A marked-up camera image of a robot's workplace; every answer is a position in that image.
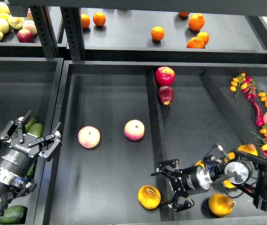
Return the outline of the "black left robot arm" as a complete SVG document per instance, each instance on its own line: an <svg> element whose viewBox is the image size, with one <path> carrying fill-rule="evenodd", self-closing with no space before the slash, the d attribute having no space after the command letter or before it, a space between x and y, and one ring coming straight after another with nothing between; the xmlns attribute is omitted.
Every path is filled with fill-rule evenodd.
<svg viewBox="0 0 267 225"><path fill-rule="evenodd" d="M51 161L62 146L61 122L49 135L39 138L26 131L30 119L31 111L28 111L26 115L9 121L0 135L0 141L8 144L0 157L0 218L14 199L35 190L37 185L28 174L37 158Z"/></svg>

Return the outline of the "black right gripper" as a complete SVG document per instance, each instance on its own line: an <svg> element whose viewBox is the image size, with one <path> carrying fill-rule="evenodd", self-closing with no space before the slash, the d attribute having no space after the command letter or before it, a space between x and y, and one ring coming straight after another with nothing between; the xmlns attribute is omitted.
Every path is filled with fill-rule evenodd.
<svg viewBox="0 0 267 225"><path fill-rule="evenodd" d="M167 205L169 208L173 208L175 212L192 208L194 206L194 201L189 196L207 192L212 183L209 171L205 171L200 165L195 165L186 169L177 169L175 171L171 171L167 168L169 166L176 169L178 165L178 159L165 160L158 164L154 173L150 174L150 176L161 174L173 181L173 198L161 202L159 205ZM178 203L180 197L186 198L183 204Z"/></svg>

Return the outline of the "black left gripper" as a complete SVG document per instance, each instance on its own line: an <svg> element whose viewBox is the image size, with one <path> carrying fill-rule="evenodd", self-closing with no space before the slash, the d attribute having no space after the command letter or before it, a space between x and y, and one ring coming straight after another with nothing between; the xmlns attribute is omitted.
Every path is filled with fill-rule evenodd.
<svg viewBox="0 0 267 225"><path fill-rule="evenodd" d="M8 147L0 157L0 169L25 177L37 156L46 161L51 161L56 152L61 148L61 131L63 125L58 122L51 134L38 138L26 133L26 125L30 122L32 111L29 110L17 120L10 120L0 134L0 140L7 143ZM12 138L17 130L18 136Z"/></svg>

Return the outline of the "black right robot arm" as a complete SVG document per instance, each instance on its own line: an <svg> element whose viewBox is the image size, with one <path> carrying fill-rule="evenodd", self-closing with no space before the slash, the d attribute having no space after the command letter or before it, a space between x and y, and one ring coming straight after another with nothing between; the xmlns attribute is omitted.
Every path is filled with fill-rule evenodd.
<svg viewBox="0 0 267 225"><path fill-rule="evenodd" d="M202 155L199 165L181 169L177 158L160 161L152 176L163 176L173 193L162 203L175 212L184 211L195 205L194 195L208 193L211 188L220 191L220 198L230 199L223 186L227 180L251 197L255 208L267 212L267 159L241 150L233 154L230 158L216 143Z"/></svg>

